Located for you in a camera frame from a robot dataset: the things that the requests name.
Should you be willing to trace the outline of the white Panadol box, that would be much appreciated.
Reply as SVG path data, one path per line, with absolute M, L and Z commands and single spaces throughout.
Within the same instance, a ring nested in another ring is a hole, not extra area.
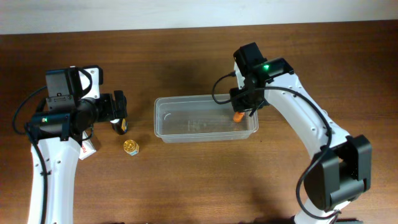
M 96 149 L 90 139 L 82 141 L 79 159 L 84 160 L 96 152 Z

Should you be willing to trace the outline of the dark brown syrup bottle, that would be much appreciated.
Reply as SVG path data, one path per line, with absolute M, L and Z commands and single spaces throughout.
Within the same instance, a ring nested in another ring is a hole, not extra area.
M 119 135 L 124 135 L 127 133 L 128 129 L 128 123 L 125 118 L 122 119 L 115 119 L 110 121 L 113 130 L 119 134 Z

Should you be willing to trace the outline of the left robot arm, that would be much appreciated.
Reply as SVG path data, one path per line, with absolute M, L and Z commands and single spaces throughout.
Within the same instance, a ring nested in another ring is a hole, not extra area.
M 33 161 L 29 223 L 72 223 L 75 173 L 80 149 L 87 137 L 83 133 L 95 123 L 109 121 L 123 135 L 127 116 L 127 99 L 123 91 L 85 95 L 75 100 L 72 95 L 59 96 L 65 106 L 55 110 L 43 98 L 30 122 L 24 126 L 31 143 Z

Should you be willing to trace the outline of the small jar gold lid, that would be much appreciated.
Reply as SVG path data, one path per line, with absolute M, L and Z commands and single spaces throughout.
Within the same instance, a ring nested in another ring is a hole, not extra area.
M 139 145 L 134 140 L 126 140 L 123 144 L 123 149 L 130 156 L 134 156 L 139 152 Z

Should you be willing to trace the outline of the orange tube white cap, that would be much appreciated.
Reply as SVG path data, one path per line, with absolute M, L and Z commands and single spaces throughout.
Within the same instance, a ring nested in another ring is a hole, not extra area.
M 233 116 L 233 121 L 235 123 L 240 123 L 244 118 L 245 112 L 235 112 Z

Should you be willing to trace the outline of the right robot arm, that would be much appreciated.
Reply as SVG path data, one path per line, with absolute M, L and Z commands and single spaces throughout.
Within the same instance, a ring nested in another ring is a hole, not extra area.
M 371 143 L 337 125 L 284 58 L 266 59 L 256 43 L 240 47 L 233 58 L 238 82 L 229 91 L 233 109 L 253 114 L 272 105 L 310 156 L 295 190 L 300 211 L 289 222 L 339 223 L 342 209 L 371 187 Z

